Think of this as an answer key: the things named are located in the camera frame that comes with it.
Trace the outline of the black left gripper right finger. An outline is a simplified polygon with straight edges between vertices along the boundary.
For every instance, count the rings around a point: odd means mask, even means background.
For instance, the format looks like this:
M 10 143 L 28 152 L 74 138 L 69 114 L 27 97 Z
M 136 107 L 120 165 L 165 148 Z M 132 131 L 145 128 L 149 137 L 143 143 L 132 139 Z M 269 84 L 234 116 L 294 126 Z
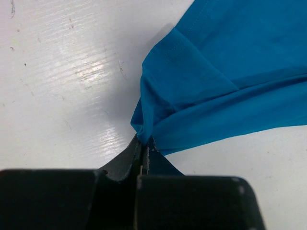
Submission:
M 157 148 L 153 137 L 143 148 L 142 175 L 184 176 Z

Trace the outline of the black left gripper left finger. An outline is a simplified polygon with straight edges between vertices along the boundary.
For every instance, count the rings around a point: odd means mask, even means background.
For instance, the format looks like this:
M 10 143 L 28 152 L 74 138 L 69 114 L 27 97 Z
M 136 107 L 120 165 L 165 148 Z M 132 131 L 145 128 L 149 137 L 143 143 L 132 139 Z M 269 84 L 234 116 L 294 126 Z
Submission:
M 108 179 L 122 182 L 131 175 L 138 175 L 142 164 L 143 146 L 135 135 L 129 145 L 110 162 L 100 168 Z

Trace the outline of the blue t shirt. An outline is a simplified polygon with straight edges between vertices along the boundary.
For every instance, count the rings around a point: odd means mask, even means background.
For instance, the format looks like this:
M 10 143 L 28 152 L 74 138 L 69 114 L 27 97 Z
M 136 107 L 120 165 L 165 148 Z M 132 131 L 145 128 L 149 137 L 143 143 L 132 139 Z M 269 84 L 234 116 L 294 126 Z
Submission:
M 131 125 L 165 155 L 307 123 L 307 3 L 196 0 L 142 64 Z

